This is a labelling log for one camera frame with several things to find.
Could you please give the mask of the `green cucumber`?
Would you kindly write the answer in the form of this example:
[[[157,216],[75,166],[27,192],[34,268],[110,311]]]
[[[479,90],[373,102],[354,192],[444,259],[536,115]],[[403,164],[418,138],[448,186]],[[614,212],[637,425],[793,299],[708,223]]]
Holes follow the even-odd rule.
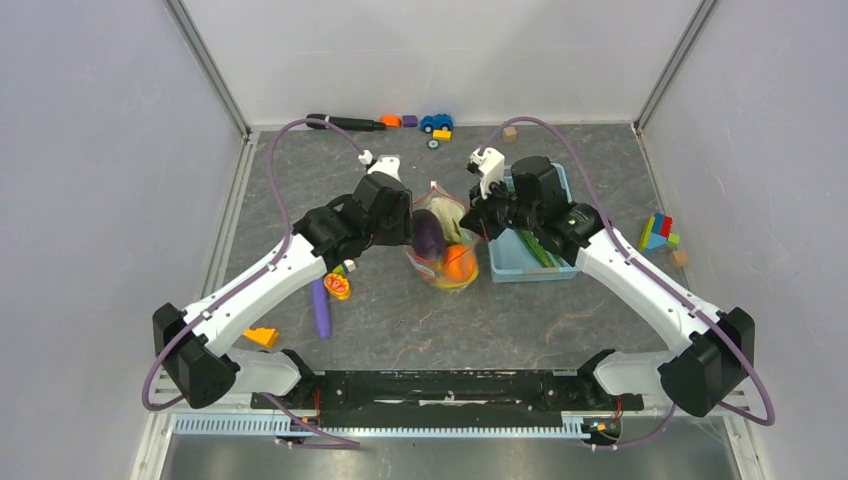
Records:
[[[531,256],[536,260],[536,262],[543,268],[554,268],[555,263],[551,256],[547,253],[547,251],[541,246],[539,241],[533,235],[532,232],[527,230],[516,230],[515,233],[518,235],[520,240],[524,243],[528,252]]]

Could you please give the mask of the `purple eggplant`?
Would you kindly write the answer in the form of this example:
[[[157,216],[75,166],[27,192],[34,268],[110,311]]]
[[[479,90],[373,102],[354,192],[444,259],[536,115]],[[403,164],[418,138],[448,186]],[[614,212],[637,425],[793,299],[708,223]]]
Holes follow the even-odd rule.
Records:
[[[441,225],[436,216],[427,209],[412,212],[411,246],[415,254],[430,262],[441,262],[447,248]]]

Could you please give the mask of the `light blue plastic basket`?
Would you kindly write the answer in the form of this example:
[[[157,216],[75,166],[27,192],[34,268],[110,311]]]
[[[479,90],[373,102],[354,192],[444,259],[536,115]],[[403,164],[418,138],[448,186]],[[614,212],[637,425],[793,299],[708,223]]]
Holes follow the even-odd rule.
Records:
[[[515,231],[507,229],[497,239],[488,243],[491,278],[494,283],[570,280],[580,272],[549,252],[547,253],[553,259],[555,267],[541,267]]]

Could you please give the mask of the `green white cabbage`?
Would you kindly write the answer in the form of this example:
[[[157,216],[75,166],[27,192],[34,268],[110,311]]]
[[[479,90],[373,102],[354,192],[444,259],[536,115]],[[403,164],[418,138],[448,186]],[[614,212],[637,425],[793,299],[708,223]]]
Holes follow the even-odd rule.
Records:
[[[427,209],[438,219],[445,241],[448,244],[465,244],[466,235],[460,227],[460,220],[465,215],[464,207],[457,201],[437,196],[433,197]]]

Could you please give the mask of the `clear zip top bag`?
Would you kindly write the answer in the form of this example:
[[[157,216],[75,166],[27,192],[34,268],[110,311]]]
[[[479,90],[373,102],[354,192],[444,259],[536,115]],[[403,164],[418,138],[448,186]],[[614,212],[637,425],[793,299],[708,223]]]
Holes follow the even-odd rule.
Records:
[[[412,203],[412,237],[405,254],[418,274],[438,289],[462,290],[479,275],[479,237],[460,225],[468,212],[437,181]]]

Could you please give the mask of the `orange fruit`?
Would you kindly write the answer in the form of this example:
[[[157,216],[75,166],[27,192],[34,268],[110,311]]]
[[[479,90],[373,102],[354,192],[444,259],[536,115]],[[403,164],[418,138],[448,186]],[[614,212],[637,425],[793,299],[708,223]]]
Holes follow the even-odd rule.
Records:
[[[441,273],[447,281],[467,282],[476,275],[477,270],[476,256],[470,246],[453,244],[446,248]]]

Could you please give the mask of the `yellow bell pepper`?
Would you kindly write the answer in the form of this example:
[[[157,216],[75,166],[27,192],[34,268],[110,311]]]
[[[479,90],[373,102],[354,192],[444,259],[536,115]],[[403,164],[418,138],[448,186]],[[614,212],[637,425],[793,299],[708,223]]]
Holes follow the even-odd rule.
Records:
[[[471,285],[476,279],[476,275],[472,275],[462,281],[453,281],[445,277],[439,277],[435,278],[431,284],[441,290],[462,290]]]

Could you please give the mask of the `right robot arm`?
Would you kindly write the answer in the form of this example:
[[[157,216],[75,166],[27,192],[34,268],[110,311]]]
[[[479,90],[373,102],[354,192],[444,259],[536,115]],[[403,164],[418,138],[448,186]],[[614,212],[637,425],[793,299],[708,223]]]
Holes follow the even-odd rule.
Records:
[[[645,320],[665,343],[661,352],[596,355],[577,382],[580,400],[602,408],[617,395],[664,395],[684,412],[704,417],[748,376],[755,327],[740,308],[728,312],[671,279],[608,228],[591,205],[571,199],[546,157],[511,166],[494,149],[473,153],[461,227],[486,241],[506,230],[528,232],[544,250],[599,281]]]

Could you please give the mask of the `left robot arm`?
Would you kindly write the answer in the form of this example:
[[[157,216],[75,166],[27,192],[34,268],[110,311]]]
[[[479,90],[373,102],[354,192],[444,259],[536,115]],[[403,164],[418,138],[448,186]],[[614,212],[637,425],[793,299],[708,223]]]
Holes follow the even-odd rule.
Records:
[[[411,193],[398,174],[374,171],[350,194],[309,210],[271,252],[218,291],[184,308],[171,303],[152,315],[156,360],[143,386],[165,371],[193,409],[216,403],[233,388],[272,393],[290,407],[306,405],[313,379],[285,354],[240,352],[244,331],[302,287],[372,246],[411,241]]]

